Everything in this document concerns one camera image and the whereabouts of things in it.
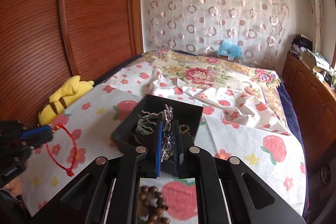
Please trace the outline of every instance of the yellow star print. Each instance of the yellow star print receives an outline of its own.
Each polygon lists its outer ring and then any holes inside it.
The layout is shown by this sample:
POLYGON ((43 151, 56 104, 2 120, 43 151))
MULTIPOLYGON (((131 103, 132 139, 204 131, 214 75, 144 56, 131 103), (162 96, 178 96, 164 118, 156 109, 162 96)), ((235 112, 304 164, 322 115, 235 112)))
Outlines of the yellow star print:
POLYGON ((39 184, 40 184, 39 178, 38 177, 34 177, 33 185, 38 186, 39 184))
POLYGON ((250 165, 258 165, 260 161, 260 158, 257 158, 254 153, 246 156, 245 159, 249 162, 250 165))
POLYGON ((96 110, 96 114, 98 114, 98 115, 103 114, 104 111, 105 111, 105 108, 104 108, 104 107, 102 107, 102 108, 98 108, 98 109, 96 110))
POLYGON ((58 183, 59 183, 59 181, 57 180, 57 177, 54 176, 54 177, 51 179, 51 186, 52 186, 52 187, 56 187, 58 183))

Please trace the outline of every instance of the human hand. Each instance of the human hand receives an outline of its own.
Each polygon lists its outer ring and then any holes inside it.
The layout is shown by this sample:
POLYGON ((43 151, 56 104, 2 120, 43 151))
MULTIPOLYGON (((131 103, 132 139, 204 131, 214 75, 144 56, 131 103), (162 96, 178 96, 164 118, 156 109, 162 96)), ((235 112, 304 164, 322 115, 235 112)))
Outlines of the human hand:
POLYGON ((22 195, 22 180, 20 177, 16 177, 7 183, 2 189, 10 190, 10 195, 16 198, 18 195, 22 195))

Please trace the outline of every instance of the cardboard box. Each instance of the cardboard box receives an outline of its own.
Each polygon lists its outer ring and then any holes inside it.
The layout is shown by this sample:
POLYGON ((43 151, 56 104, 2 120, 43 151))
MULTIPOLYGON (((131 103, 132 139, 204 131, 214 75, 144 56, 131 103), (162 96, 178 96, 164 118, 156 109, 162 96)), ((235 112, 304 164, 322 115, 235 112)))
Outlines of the cardboard box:
POLYGON ((302 55, 301 59, 302 64, 305 65, 305 67, 309 70, 312 70, 314 72, 323 73, 325 70, 323 68, 320 68, 316 62, 316 58, 314 55, 312 55, 309 51, 305 51, 302 55))

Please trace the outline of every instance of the cabinet door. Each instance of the cabinet door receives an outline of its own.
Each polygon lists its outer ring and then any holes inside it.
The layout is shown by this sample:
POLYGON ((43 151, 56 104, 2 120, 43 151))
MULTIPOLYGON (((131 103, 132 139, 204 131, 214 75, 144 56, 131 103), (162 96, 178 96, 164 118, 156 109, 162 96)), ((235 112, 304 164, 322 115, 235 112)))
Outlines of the cabinet door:
POLYGON ((282 71, 283 83, 285 84, 285 87, 288 93, 290 93, 289 90, 291 90, 291 86, 292 86, 291 80, 294 78, 294 74, 296 74, 295 64, 292 61, 292 57, 288 55, 286 63, 285 63, 285 67, 283 68, 283 71, 282 71))
POLYGON ((292 81, 290 88, 290 97, 293 104, 295 113, 300 113, 301 107, 306 107, 306 94, 307 94, 307 71, 295 69, 296 74, 292 81))
POLYGON ((320 106, 322 104, 322 95, 317 86, 309 82, 307 84, 309 86, 306 96, 301 98, 304 105, 297 111, 303 142, 305 142, 310 135, 314 135, 316 122, 319 118, 320 106))
POLYGON ((336 135, 336 109, 325 102, 320 109, 320 115, 316 121, 315 133, 304 141, 307 167, 312 167, 322 153, 335 140, 336 135))

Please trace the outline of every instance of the wooden bead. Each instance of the wooden bead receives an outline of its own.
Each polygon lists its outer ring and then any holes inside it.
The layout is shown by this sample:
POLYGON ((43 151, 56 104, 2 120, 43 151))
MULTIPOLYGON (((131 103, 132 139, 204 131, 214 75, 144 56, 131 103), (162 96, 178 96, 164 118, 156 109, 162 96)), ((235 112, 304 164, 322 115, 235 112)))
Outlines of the wooden bead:
POLYGON ((145 194, 145 193, 140 193, 139 194, 139 199, 140 200, 144 200, 144 199, 146 199, 147 198, 147 195, 145 194))
POLYGON ((161 207, 157 207, 157 208, 155 208, 155 210, 154 210, 154 212, 155 212, 155 214, 158 216, 158 217, 161 217, 162 215, 163 215, 163 208, 161 208, 161 207))
POLYGON ((166 201, 163 198, 158 198, 156 204, 160 207, 163 207, 166 205, 166 201))
POLYGON ((155 193, 155 197, 156 198, 162 198, 163 197, 163 194, 161 192, 156 192, 155 193))
POLYGON ((149 191, 152 192, 152 193, 156 193, 158 191, 158 189, 155 186, 151 186, 151 187, 149 187, 149 191))
POLYGON ((170 220, 167 217, 163 217, 163 218, 161 218, 161 223, 163 223, 163 224, 169 224, 170 220))
POLYGON ((157 215, 155 215, 155 214, 152 214, 152 215, 150 215, 150 217, 149 217, 149 220, 151 220, 151 221, 153 221, 153 222, 155 222, 155 221, 157 221, 158 220, 158 216, 157 215))
POLYGON ((141 187, 141 192, 147 194, 148 193, 148 187, 147 186, 142 186, 141 187))
POLYGON ((154 206, 149 206, 149 207, 148 207, 148 210, 149 210, 151 213, 154 213, 154 212, 155 212, 155 209, 156 209, 156 207, 154 207, 154 206))
POLYGON ((148 207, 149 205, 151 205, 151 202, 146 198, 142 201, 142 205, 148 207))

